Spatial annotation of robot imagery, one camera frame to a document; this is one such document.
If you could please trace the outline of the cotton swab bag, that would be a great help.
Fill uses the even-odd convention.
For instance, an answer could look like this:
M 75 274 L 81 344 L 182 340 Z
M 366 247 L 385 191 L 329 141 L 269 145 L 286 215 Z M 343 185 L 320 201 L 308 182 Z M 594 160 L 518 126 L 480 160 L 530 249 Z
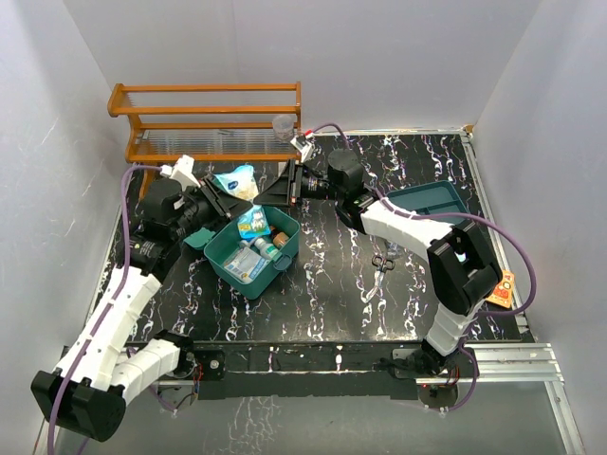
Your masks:
M 216 173 L 214 180 L 225 192 L 238 199 L 252 203 L 253 199 L 259 195 L 252 165 L 238 166 L 229 173 Z M 247 241 L 270 233 L 265 211 L 259 205 L 252 205 L 250 209 L 240 215 L 236 226 L 241 238 Z

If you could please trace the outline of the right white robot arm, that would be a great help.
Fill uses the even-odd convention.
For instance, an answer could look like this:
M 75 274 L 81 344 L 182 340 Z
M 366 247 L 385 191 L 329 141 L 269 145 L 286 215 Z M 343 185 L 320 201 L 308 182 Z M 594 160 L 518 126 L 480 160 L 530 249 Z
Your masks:
M 358 156 L 343 149 L 329 154 L 323 173 L 287 161 L 283 172 L 254 202 L 291 207 L 304 199 L 333 201 L 336 214 L 348 228 L 401 246 L 428 263 L 439 306 L 422 343 L 422 361 L 436 376 L 453 369 L 460 340 L 503 278 L 476 220 L 463 213 L 460 223 L 453 225 L 446 213 L 430 218 L 399 208 L 368 185 Z

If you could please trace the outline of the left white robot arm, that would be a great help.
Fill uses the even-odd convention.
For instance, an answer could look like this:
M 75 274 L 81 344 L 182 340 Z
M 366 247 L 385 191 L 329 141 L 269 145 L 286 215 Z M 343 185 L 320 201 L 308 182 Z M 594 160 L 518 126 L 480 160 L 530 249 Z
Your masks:
M 192 341 L 167 330 L 132 357 L 119 357 L 142 310 L 179 259 L 183 241 L 201 228 L 223 227 L 251 206 L 208 179 L 188 187 L 169 178 L 150 185 L 135 222 L 127 226 L 124 260 L 90 320 L 54 370 L 32 379 L 32 394 L 52 428 L 104 442 L 130 402 L 162 375 L 184 378 L 193 372 Z

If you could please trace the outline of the teal divided tray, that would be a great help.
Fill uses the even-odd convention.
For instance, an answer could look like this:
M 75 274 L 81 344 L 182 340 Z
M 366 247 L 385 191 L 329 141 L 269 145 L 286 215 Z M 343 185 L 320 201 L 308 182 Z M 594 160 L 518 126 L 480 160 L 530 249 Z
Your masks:
M 387 197 L 400 209 L 415 211 L 420 215 L 469 212 L 449 181 L 437 181 L 390 191 Z

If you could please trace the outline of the white green pill bottle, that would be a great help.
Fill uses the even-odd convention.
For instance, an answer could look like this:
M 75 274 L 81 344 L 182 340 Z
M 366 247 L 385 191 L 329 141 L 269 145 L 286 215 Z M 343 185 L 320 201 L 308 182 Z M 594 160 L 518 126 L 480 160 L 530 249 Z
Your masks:
M 253 245 L 258 249 L 261 256 L 269 261 L 273 261 L 280 255 L 280 250 L 265 237 L 256 238 Z

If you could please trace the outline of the white blue mask packet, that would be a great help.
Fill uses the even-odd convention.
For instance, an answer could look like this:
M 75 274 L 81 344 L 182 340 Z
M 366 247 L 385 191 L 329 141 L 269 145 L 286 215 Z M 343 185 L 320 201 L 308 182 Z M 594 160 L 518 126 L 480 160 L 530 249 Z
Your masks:
M 249 247 L 236 249 L 223 262 L 223 268 L 238 282 L 249 284 L 267 267 L 269 260 Z

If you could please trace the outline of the teal medicine kit box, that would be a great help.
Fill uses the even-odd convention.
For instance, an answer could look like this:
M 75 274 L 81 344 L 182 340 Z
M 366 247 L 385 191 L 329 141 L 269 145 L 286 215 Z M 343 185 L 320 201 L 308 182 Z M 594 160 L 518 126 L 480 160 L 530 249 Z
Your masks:
M 255 300 L 295 262 L 300 223 L 284 211 L 255 206 L 220 230 L 201 228 L 185 244 L 204 253 L 212 270 Z

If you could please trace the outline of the brown syrup bottle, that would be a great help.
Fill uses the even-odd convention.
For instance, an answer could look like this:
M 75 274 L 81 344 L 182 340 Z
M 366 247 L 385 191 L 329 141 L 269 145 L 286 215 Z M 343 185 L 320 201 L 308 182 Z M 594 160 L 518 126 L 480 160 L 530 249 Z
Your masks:
M 290 239 L 290 237 L 285 232 L 281 231 L 280 229 L 278 229 L 276 227 L 270 228 L 269 237 L 270 237 L 271 242 L 278 249 L 282 249 L 283 247 L 285 247 Z

